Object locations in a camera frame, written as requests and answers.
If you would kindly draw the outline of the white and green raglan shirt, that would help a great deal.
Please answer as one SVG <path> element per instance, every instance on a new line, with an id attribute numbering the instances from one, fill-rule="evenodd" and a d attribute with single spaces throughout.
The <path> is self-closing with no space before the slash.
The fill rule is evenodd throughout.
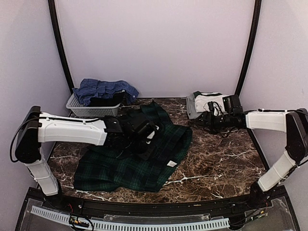
<path id="1" fill-rule="evenodd" d="M 215 115 L 226 112 L 223 104 L 223 98 L 228 95 L 219 92 L 200 92 L 196 91 L 194 95 L 194 106 L 198 113 L 210 111 L 208 103 L 213 102 L 215 108 Z"/>

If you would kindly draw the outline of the dark green plaid garment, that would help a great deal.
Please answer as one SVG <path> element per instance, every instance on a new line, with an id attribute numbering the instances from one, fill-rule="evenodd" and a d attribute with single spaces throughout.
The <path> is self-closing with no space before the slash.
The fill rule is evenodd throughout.
<path id="1" fill-rule="evenodd" d="M 82 191 L 111 192 L 119 187 L 137 191 L 157 192 L 187 155 L 193 132 L 190 127 L 175 125 L 168 113 L 156 102 L 141 105 L 128 115 L 142 113 L 158 126 L 147 144 L 152 151 L 143 160 L 134 145 L 117 150 L 106 146 L 89 146 L 79 160 L 73 186 Z"/>

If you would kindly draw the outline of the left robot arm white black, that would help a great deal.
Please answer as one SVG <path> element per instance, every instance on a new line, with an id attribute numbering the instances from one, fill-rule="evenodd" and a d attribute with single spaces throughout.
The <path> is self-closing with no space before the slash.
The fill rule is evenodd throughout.
<path id="1" fill-rule="evenodd" d="M 23 163 L 49 202 L 63 210 L 68 206 L 68 199 L 61 194 L 61 186 L 41 152 L 42 143 L 78 142 L 117 150 L 132 149 L 147 160 L 152 151 L 150 143 L 158 131 L 159 126 L 143 113 L 82 119 L 51 115 L 33 106 L 11 141 L 10 160 Z"/>

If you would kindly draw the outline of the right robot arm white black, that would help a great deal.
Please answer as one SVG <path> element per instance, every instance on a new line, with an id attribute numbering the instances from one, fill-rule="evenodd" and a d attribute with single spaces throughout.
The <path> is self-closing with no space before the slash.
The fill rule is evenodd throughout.
<path id="1" fill-rule="evenodd" d="M 308 112 L 297 110 L 265 110 L 236 111 L 216 115 L 204 112 L 198 119 L 201 124 L 213 133 L 225 128 L 239 128 L 256 134 L 257 141 L 264 142 L 260 135 L 278 135 L 276 144 L 283 144 L 281 154 L 273 157 L 270 169 L 256 182 L 258 190 L 246 197 L 245 204 L 250 209 L 257 208 L 264 201 L 265 192 L 286 180 L 297 168 L 308 161 Z"/>

